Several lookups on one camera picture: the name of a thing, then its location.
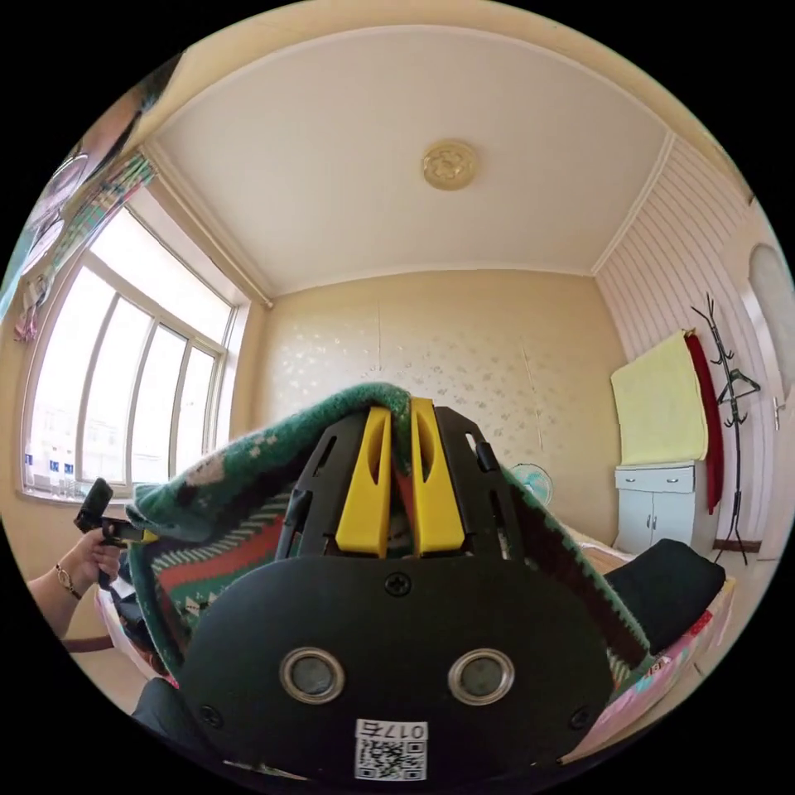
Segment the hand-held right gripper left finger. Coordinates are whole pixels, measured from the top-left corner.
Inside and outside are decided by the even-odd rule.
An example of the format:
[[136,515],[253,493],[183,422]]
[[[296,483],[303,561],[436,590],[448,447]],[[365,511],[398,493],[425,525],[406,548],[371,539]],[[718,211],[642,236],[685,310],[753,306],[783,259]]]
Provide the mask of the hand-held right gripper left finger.
[[387,553],[392,497],[392,420],[385,407],[371,407],[354,462],[337,547],[352,555]]

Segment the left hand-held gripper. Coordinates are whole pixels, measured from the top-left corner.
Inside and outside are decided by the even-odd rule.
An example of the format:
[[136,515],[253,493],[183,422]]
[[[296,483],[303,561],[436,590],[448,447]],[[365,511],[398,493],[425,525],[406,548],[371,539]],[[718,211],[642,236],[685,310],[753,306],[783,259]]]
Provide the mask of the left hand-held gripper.
[[102,518],[100,529],[104,546],[127,547],[130,544],[149,545],[159,540],[148,528],[139,528],[127,520]]

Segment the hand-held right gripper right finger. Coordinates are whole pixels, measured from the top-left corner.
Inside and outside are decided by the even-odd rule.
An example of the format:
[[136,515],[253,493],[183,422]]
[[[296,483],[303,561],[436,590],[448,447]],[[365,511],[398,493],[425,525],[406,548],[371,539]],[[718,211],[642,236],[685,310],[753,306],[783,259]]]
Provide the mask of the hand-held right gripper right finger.
[[415,553],[458,552],[464,528],[430,399],[411,400],[411,445]]

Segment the person's left hand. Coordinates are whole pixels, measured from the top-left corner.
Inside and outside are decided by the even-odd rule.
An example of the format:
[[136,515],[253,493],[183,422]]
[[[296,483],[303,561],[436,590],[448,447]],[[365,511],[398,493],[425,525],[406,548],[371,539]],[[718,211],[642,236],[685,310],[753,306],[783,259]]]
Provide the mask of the person's left hand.
[[85,592],[101,574],[113,582],[119,573],[122,548],[106,543],[101,529],[86,533],[71,553],[70,575],[75,589]]

